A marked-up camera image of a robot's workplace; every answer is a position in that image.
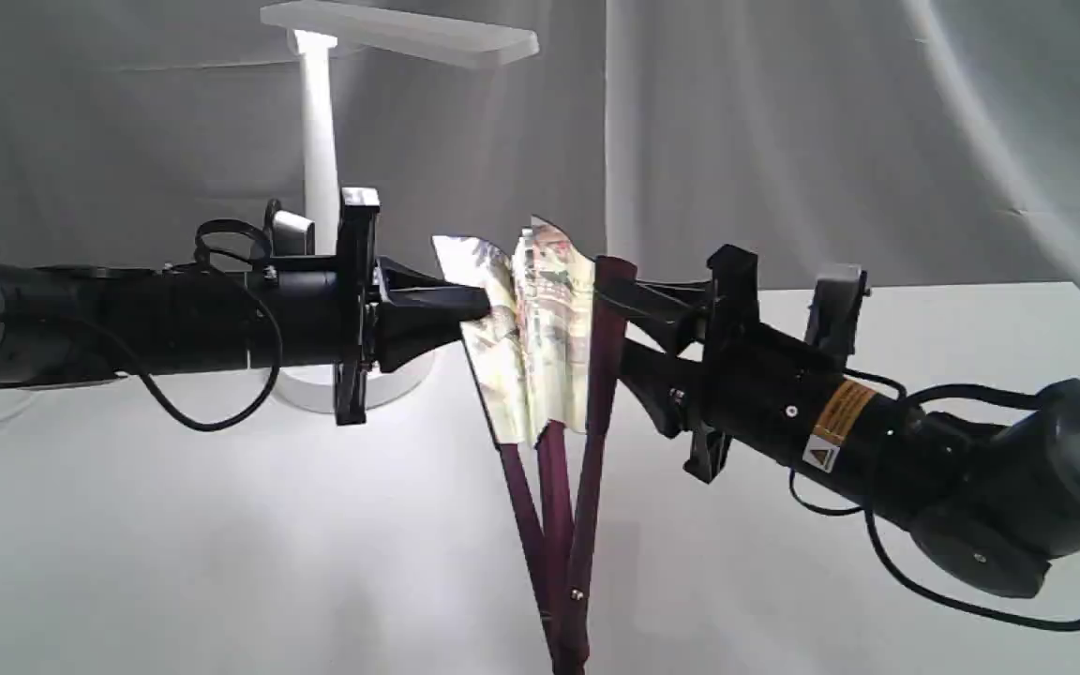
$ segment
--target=yellow warning label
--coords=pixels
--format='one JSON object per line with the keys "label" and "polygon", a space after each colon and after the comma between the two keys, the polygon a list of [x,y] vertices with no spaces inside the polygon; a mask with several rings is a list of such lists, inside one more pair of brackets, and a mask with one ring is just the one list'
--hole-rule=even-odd
{"label": "yellow warning label", "polygon": [[840,387],[832,393],[831,401],[823,406],[820,418],[814,420],[814,435],[831,444],[843,445],[856,418],[861,417],[861,410],[865,409],[866,403],[869,403],[875,393],[873,389],[856,381],[841,381]]}

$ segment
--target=white lamp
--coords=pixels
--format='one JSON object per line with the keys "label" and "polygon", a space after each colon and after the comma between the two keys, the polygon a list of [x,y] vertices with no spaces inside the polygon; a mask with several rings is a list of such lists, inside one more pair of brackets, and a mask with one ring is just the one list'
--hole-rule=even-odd
{"label": "white lamp", "polygon": [[[497,68],[537,54],[540,43],[531,30],[500,25],[432,17],[354,4],[297,0],[261,8],[260,21],[293,31],[302,73],[302,164],[306,217],[316,224],[316,255],[336,252],[339,226],[339,179],[330,111],[329,50],[338,42],[377,46],[459,68]],[[406,394],[432,368],[432,353],[393,373],[369,373],[366,407]],[[278,393],[297,407],[330,414],[330,367],[288,367],[278,380]]]}

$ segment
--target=warning label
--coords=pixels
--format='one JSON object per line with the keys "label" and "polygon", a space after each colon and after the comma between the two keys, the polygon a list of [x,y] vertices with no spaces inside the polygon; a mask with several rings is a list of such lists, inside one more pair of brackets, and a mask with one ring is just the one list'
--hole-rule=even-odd
{"label": "warning label", "polygon": [[836,447],[843,445],[843,440],[852,431],[856,418],[861,417],[861,410],[865,409],[866,403],[869,403],[875,393],[864,384],[845,380],[832,393],[827,405],[823,406],[820,418],[814,420],[814,435]]}
{"label": "warning label", "polygon": [[839,445],[831,444],[819,436],[810,436],[807,440],[807,448],[802,451],[802,461],[824,473],[832,473],[832,467],[836,464],[836,456],[839,454]]}

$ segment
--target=fabric backdrop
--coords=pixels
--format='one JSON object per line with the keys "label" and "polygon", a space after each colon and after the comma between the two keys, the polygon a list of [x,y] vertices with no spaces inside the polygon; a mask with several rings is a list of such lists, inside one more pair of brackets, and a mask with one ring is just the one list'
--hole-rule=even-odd
{"label": "fabric backdrop", "polygon": [[[0,246],[154,266],[211,217],[301,203],[295,60],[266,0],[0,3]],[[387,0],[537,30],[467,72],[335,51],[339,172],[382,253],[510,246],[530,213],[586,255],[691,279],[724,243],[768,287],[827,260],[875,285],[1080,283],[1080,1]]]}

